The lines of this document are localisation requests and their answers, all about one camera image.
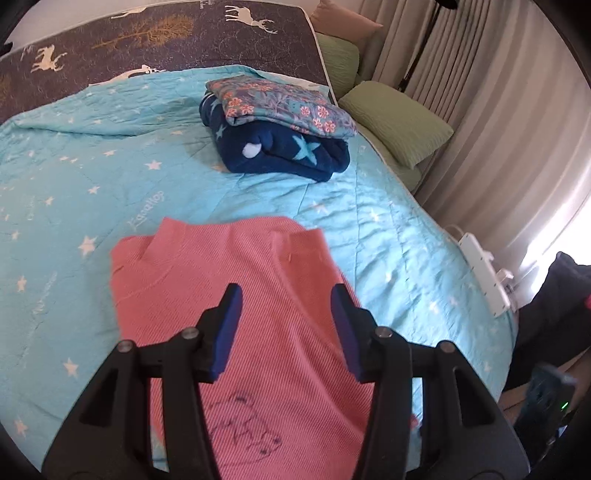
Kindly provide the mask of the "light blue star quilt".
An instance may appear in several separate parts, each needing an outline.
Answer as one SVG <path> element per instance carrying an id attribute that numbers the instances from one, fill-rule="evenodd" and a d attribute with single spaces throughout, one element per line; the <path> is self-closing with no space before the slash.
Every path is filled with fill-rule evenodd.
<path id="1" fill-rule="evenodd" d="M 1 422 L 40 466 L 63 419 L 119 339 L 110 252 L 166 217 L 222 223 L 286 216 L 325 233 L 382 325 L 456 343 L 494 397 L 516 340 L 494 317 L 457 243 L 420 207 L 363 130 L 325 183 L 225 172 L 198 107 L 242 65 L 90 86 L 1 127 Z"/>

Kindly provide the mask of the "white power strip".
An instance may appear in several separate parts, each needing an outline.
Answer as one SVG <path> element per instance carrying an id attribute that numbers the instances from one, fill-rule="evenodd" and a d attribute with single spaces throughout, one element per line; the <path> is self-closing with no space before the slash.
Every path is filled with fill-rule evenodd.
<path id="1" fill-rule="evenodd" d="M 445 230 L 458 244 L 488 302 L 492 315 L 499 317 L 509 312 L 512 309 L 509 283 L 514 278 L 513 273 L 505 268 L 495 269 L 494 255 L 482 248 L 474 234 L 464 232 L 456 225 L 449 225 Z"/>

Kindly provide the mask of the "navy star fleece blanket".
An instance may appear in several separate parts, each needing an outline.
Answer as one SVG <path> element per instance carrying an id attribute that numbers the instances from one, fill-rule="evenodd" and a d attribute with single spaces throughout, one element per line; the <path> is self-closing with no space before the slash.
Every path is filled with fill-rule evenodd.
<path id="1" fill-rule="evenodd" d="M 199 113 L 231 173 L 287 173 L 327 182 L 335 173 L 345 172 L 351 162 L 345 140 L 301 134 L 263 120 L 231 126 L 221 102 L 211 93 L 201 100 Z"/>

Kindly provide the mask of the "pink knit shirt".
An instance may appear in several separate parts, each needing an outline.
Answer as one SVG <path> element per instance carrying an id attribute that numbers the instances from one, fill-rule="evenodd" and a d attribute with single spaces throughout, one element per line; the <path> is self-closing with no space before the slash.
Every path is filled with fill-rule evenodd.
<path id="1" fill-rule="evenodd" d="M 242 288 L 228 365 L 200 388 L 225 479 L 352 477 L 373 388 L 346 368 L 329 307 L 341 282 L 322 232 L 286 217 L 167 218 L 111 252 L 118 325 L 140 346 L 197 323 L 228 284 Z"/>

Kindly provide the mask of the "pink brown pillow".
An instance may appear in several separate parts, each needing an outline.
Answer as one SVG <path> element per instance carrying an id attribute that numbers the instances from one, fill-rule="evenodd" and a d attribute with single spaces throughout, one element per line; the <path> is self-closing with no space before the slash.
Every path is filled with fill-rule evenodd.
<path id="1" fill-rule="evenodd" d="M 315 32 L 337 37 L 354 44 L 363 43 L 379 32 L 383 25 L 332 1 L 319 1 L 311 13 Z"/>

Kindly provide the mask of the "beige curtain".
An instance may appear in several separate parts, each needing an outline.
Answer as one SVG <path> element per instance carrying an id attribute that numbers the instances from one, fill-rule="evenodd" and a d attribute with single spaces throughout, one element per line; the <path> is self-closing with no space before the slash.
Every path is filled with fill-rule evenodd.
<path id="1" fill-rule="evenodd" d="M 573 229 L 590 201 L 590 86 L 533 1 L 363 1 L 380 24 L 363 78 L 444 119 L 451 140 L 426 162 L 416 196 L 442 226 L 477 236 L 534 295 L 558 252 L 590 259 Z"/>

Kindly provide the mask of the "green pillow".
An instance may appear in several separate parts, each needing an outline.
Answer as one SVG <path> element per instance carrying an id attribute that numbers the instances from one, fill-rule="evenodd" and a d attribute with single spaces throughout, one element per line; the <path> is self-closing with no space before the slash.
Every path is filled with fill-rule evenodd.
<path id="1" fill-rule="evenodd" d="M 322 33 L 317 34 L 317 40 L 335 97 L 342 98 L 356 85 L 360 50 L 349 41 Z"/>
<path id="2" fill-rule="evenodd" d="M 454 134 L 447 122 L 424 105 L 379 82 L 356 85 L 339 99 L 339 107 L 410 169 L 435 153 Z"/>

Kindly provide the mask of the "floral folded cloth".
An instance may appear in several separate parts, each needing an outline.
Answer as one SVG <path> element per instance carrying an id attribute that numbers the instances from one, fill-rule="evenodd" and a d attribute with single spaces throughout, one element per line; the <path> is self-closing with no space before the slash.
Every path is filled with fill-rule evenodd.
<path id="1" fill-rule="evenodd" d="M 206 91 L 221 105 L 231 126 L 267 121 L 324 138 L 345 140 L 356 135 L 352 117 L 318 89 L 239 75 L 208 82 Z"/>

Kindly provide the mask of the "black bag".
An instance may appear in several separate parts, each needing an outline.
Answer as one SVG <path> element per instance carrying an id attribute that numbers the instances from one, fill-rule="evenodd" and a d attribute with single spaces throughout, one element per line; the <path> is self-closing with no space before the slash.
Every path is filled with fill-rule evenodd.
<path id="1" fill-rule="evenodd" d="M 560 367 L 590 348 L 590 267 L 559 252 L 538 293 L 519 309 L 518 326 L 506 391 L 528 383 L 537 364 Z"/>

